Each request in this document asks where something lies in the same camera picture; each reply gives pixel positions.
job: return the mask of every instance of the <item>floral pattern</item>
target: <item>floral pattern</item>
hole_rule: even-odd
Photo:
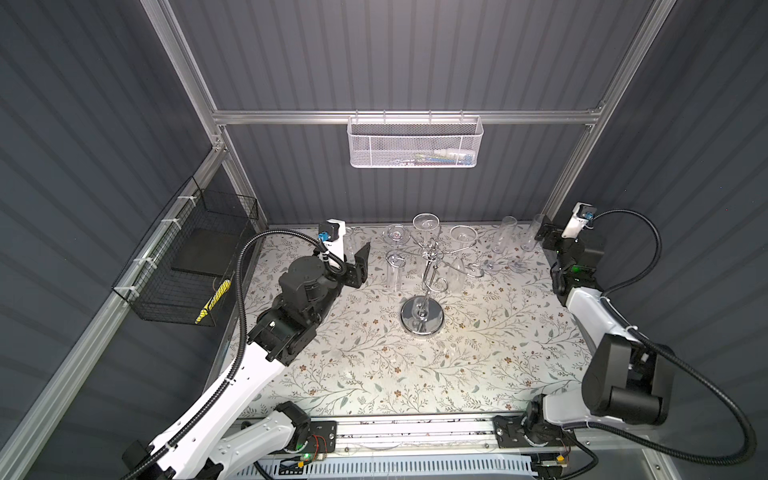
[[[461,252],[465,263],[483,263],[493,229],[476,227],[478,244]],[[243,416],[263,415],[287,399],[312,415],[492,412],[522,409],[538,393],[580,385],[589,352],[571,314],[551,292],[540,249],[525,252],[515,242],[497,273],[467,278],[461,291],[437,295],[445,325],[433,337],[418,339],[400,325],[399,310],[421,292],[425,260],[407,256],[402,292],[388,290],[384,256],[390,249],[380,230],[353,231],[357,247],[371,242],[368,281],[358,290],[344,288],[317,337]],[[249,328],[280,291],[278,277],[310,251],[292,237],[266,239],[246,298]],[[446,276],[446,270],[439,273]],[[236,331],[225,365],[237,336]]]

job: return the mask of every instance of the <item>black cable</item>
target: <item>black cable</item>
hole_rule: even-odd
[[[297,232],[295,230],[265,230],[261,233],[257,233],[255,236],[251,237],[250,240],[248,240],[245,245],[243,245],[243,248],[240,250],[240,253],[237,254],[237,262],[235,263],[235,297],[237,299],[237,311],[239,313],[239,325],[240,325],[240,338],[239,342],[237,344],[237,354],[235,355],[235,359],[232,363],[232,367],[230,368],[230,371],[227,373],[228,379],[233,379],[234,376],[237,374],[237,371],[240,369],[240,364],[243,362],[243,356],[245,355],[245,347],[246,347],[246,341],[247,341],[247,325],[246,325],[246,314],[245,314],[245,297],[243,296],[243,258],[245,258],[246,254],[248,253],[248,250],[250,250],[253,245],[256,244],[256,242],[263,237],[266,237],[267,235],[289,235],[291,237],[298,237],[302,240],[305,240],[312,245],[314,245],[320,252],[324,252],[328,255],[328,257],[338,263],[340,265],[340,268],[338,270],[332,268],[330,264],[328,267],[331,269],[332,272],[334,272],[336,275],[343,275],[346,273],[346,264],[343,260],[338,258],[336,255],[328,251],[328,248],[325,246],[323,242],[321,242],[318,239],[312,238],[309,235],[306,235],[301,232]],[[133,470],[128,472],[126,475],[123,475],[120,480],[131,480],[133,478],[138,477],[144,470],[149,468],[150,466],[157,463],[157,460],[163,457],[166,453],[168,453],[168,446],[171,445],[175,447],[178,445],[179,440],[181,440],[189,431],[202,419],[206,413],[211,409],[211,407],[214,406],[214,404],[218,401],[218,399],[223,395],[224,391],[227,390],[227,387],[230,385],[229,382],[222,382],[219,387],[216,389],[214,394],[208,399],[207,402],[205,402],[205,405],[203,405],[200,410],[197,411],[197,413],[194,414],[194,416],[187,422],[181,429],[171,437],[170,440],[168,440],[166,445],[163,445],[160,447],[153,455],[150,455],[147,457],[144,461],[136,465]]]
[[[623,324],[627,324],[627,320],[614,308],[608,298],[601,297],[600,301],[617,321],[620,321]],[[638,342],[642,343],[647,349],[655,352],[657,355],[663,356],[669,362],[673,363],[679,369],[683,370],[685,373],[696,379],[699,383],[707,387],[722,403],[725,404],[731,413],[733,413],[733,416],[736,418],[736,421],[739,422],[739,426],[741,427],[741,431],[743,433],[743,443],[741,448],[736,453],[730,455],[697,455],[672,449],[664,445],[659,445],[657,443],[651,442],[650,440],[646,440],[636,435],[632,435],[629,432],[625,432],[622,429],[617,429],[611,425],[604,425],[599,422],[591,423],[589,426],[586,424],[574,426],[570,425],[568,428],[583,429],[589,427],[593,429],[604,430],[606,432],[619,435],[620,437],[624,437],[627,440],[631,440],[632,442],[639,443],[643,447],[657,450],[661,453],[675,458],[680,458],[688,462],[700,463],[702,465],[735,465],[737,463],[745,462],[750,457],[752,457],[752,455],[754,455],[755,449],[757,448],[757,436],[755,434],[755,430],[752,428],[750,420],[746,417],[744,412],[728,395],[726,395],[725,392],[723,392],[717,385],[712,383],[708,378],[697,372],[692,366],[677,358],[673,353],[670,353],[669,351],[659,347],[657,344],[651,342],[648,337],[638,332],[636,329],[627,329],[627,332],[630,333],[635,339],[637,339]]]
[[[620,288],[624,288],[626,286],[630,286],[633,283],[639,282],[643,278],[645,278],[659,263],[659,259],[661,258],[661,235],[659,234],[659,230],[656,228],[656,225],[652,221],[650,221],[645,215],[638,213],[634,210],[626,210],[624,208],[614,208],[613,210],[608,210],[603,212],[602,214],[597,215],[595,218],[592,219],[590,223],[593,223],[595,220],[597,220],[600,217],[603,217],[605,215],[610,214],[630,214],[634,215],[636,217],[639,217],[643,222],[645,222],[651,229],[651,231],[654,234],[654,240],[656,241],[656,250],[654,251],[654,258],[650,261],[648,266],[645,267],[645,270],[640,272],[639,274],[633,276],[629,280],[625,280],[624,282],[617,283],[616,285],[613,285],[610,288],[607,288],[603,295],[608,295],[609,293],[613,293],[616,290],[619,290]]]
[[[581,451],[583,451],[584,453],[586,453],[587,455],[592,457],[592,460],[590,460],[590,462],[588,464],[586,464],[585,466],[581,467],[576,472],[571,472],[571,473],[569,473],[567,475],[561,476],[559,480],[568,480],[570,478],[576,478],[579,475],[581,475],[582,473],[587,473],[590,470],[592,470],[594,467],[598,466],[598,463],[599,463],[598,456],[595,455],[594,452],[592,452],[590,449],[588,449],[587,447],[583,446],[581,444],[581,442],[579,442],[576,439],[576,435],[574,435],[573,432],[569,432],[567,430],[563,430],[563,434],[565,436],[567,436],[573,443],[575,443],[576,446],[578,446],[578,448],[581,449]]]
[[[264,480],[275,480],[275,478],[272,475],[266,473],[266,470],[264,470],[263,466],[259,465],[259,462],[254,462],[253,466],[256,467],[256,471],[259,472],[259,474],[264,477]]]

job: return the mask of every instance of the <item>black wire basket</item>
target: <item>black wire basket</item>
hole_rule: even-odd
[[[162,237],[138,258],[145,235],[112,289],[143,320],[226,322],[234,306],[236,255],[256,234],[257,218],[255,198],[198,188],[175,218],[161,220],[166,224]],[[247,265],[250,258],[243,260]],[[136,262],[131,285],[118,284]]]

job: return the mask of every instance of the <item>gray corrugated wall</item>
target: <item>gray corrugated wall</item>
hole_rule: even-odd
[[[567,110],[597,107],[650,1],[171,4],[220,109]],[[486,125],[475,168],[362,171],[343,127],[229,131],[276,224],[530,218],[581,128]]]
[[[0,2],[0,71],[2,444],[210,144],[137,2]],[[87,413],[68,412],[42,458],[117,451],[135,432],[116,419],[164,428],[199,393],[213,337],[129,317],[75,400]],[[48,463],[79,478],[87,465]]]
[[[768,3],[678,2],[563,205],[629,207],[660,228],[664,254],[613,297],[651,339],[719,383],[760,441],[749,464],[678,462],[684,478],[760,478],[768,466]],[[598,278],[633,276],[652,254],[646,227],[606,218]],[[697,453],[740,443],[729,412],[682,375],[665,439]]]

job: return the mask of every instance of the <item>glass base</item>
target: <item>glass base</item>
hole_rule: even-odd
[[[427,337],[435,335],[440,331],[445,323],[445,317],[442,314],[442,307],[433,298],[429,299],[429,314],[425,319],[415,315],[413,312],[414,304],[416,300],[423,298],[423,295],[414,296],[403,303],[400,309],[400,323],[409,333],[420,337]]]

